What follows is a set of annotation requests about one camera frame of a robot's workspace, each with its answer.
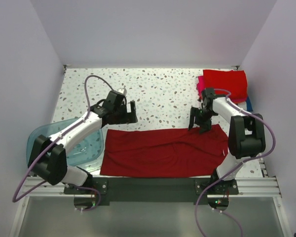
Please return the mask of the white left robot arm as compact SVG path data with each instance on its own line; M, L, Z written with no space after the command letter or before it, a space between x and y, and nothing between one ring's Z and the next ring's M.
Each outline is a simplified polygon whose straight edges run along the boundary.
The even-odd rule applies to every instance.
M89 106L74 123L50 136L34 140L28 169L50 185L74 185L82 194L91 191L92 175L86 170L68 165L68 153L84 138L106 125L130 124L138 121L136 104L126 101L125 90L112 90L105 99Z

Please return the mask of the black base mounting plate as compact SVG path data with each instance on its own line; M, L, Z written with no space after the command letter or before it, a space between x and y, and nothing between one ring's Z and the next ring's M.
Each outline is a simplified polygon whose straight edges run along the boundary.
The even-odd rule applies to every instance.
M112 202L192 202L196 203L210 178L117 178L94 177L95 191L69 185L64 194L74 196L76 206L89 207L91 201L99 205Z

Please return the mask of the pink folded shirt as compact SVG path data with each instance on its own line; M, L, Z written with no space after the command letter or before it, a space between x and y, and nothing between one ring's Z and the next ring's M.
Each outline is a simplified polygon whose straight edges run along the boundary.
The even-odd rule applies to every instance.
M246 101L248 97L245 76L199 76L198 80L197 89L200 96L202 90L212 87L229 91L230 99L236 104Z

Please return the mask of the translucent blue plastic bin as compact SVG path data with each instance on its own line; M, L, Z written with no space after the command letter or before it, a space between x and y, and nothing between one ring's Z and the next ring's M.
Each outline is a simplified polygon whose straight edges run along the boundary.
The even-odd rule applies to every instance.
M28 137L26 150L26 163L29 162L35 139L43 135L49 137L74 123L77 118L62 120L47 124L35 129ZM78 166L87 171L101 169L104 150L104 139L102 130L98 130L77 144L70 153L67 153L67 164Z

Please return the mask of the aluminium frame rail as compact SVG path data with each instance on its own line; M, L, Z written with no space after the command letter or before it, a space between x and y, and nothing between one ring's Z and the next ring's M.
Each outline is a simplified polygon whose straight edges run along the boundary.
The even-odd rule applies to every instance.
M44 197L44 196L58 196L58 195L76 195L84 196L87 195L79 194L79 190L73 190L68 184L59 183L51 185L49 183L41 183L43 180L39 177L28 177L25 180L20 193L26 194L27 196ZM98 190L102 195L108 193L113 188L114 181L121 181L121 184L117 186L125 190L126 188L134 187L147 188L148 185L140 185L140 181L145 179L137 179L133 181L131 178L126 177L102 177L95 176L95 189ZM214 191L210 188L206 194L211 197L279 197L281 195L278 186L277 179L275 177L237 177L231 187L223 190L220 188L218 191Z

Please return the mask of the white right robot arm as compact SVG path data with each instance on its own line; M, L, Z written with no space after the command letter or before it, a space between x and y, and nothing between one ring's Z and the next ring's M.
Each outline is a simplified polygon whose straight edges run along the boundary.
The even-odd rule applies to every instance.
M231 187L245 160L257 157L266 148L262 116L243 110L229 99L230 95L224 89L205 88L201 92L201 108L190 109L189 130L198 125L200 133L210 131L213 116L221 116L229 124L228 153L202 187L215 194Z

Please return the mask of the bright red folded shirt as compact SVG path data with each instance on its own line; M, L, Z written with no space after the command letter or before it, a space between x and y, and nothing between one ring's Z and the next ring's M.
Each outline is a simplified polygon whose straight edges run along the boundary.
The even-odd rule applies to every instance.
M204 86L228 90L232 100L246 100L247 77L244 71L203 71Z

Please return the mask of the dark red t shirt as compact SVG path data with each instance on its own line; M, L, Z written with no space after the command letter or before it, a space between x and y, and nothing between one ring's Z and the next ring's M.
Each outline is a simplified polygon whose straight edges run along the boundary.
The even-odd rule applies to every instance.
M211 175L228 153L219 125L210 131L185 128L148 131L108 130L100 174L134 178Z

